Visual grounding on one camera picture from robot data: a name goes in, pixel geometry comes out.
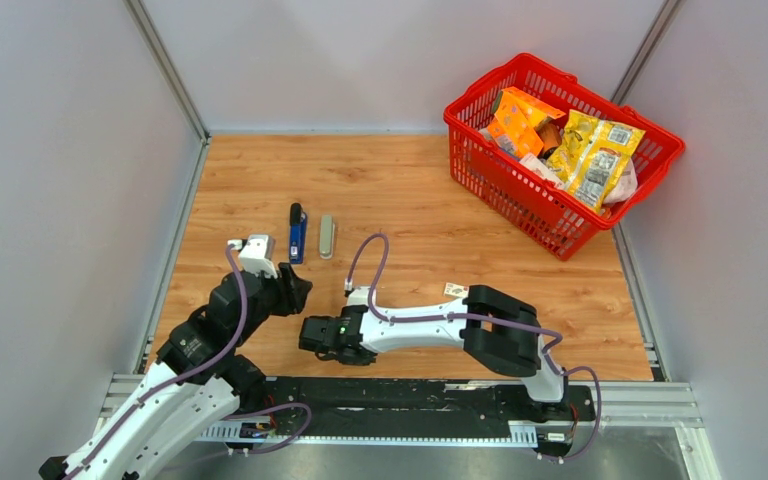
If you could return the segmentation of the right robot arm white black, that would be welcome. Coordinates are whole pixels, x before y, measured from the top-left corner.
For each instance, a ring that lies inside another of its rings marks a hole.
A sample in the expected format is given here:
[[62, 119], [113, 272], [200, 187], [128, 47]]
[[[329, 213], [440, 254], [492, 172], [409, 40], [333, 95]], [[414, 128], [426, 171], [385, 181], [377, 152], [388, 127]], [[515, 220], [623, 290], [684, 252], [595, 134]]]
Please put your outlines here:
[[337, 316], [304, 319], [298, 346], [322, 361], [366, 366], [379, 354], [425, 347], [451, 347], [466, 352], [487, 370], [518, 378], [533, 410], [552, 419], [571, 402], [562, 369], [551, 359], [537, 310], [494, 288], [475, 285], [463, 298], [405, 308], [382, 307], [369, 286], [347, 295]]

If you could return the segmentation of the grey white stapler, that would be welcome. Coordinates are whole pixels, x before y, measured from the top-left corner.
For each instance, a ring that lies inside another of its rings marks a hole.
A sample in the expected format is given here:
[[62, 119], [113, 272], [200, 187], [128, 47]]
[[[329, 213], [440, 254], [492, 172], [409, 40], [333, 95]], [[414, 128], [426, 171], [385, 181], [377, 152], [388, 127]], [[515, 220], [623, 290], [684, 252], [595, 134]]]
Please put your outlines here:
[[336, 224], [334, 217], [325, 214], [321, 217], [319, 229], [318, 253], [322, 259], [331, 259], [335, 249]]

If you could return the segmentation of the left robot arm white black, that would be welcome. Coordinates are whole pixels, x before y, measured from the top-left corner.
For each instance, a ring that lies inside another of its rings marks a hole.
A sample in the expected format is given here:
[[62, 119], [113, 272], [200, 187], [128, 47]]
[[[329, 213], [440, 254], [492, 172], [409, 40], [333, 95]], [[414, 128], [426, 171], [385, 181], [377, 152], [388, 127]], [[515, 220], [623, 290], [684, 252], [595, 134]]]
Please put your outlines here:
[[234, 268], [207, 304], [178, 325], [122, 407], [84, 445], [48, 458], [43, 479], [153, 479], [205, 430], [220, 420], [263, 417], [244, 438], [265, 439], [272, 415], [310, 407], [276, 404], [266, 377], [236, 350], [271, 316], [303, 311], [313, 284], [288, 263], [276, 276]]

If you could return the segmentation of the white staple box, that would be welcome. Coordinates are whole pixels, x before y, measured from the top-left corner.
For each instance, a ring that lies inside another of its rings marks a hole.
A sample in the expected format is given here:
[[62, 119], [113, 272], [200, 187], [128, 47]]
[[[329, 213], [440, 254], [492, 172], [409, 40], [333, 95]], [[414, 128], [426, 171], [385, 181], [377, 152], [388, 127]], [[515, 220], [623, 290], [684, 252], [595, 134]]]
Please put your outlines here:
[[444, 285], [444, 289], [443, 289], [443, 294], [445, 296], [453, 297], [453, 298], [466, 298], [468, 296], [468, 293], [469, 293], [468, 286], [455, 284], [451, 282], [447, 282]]

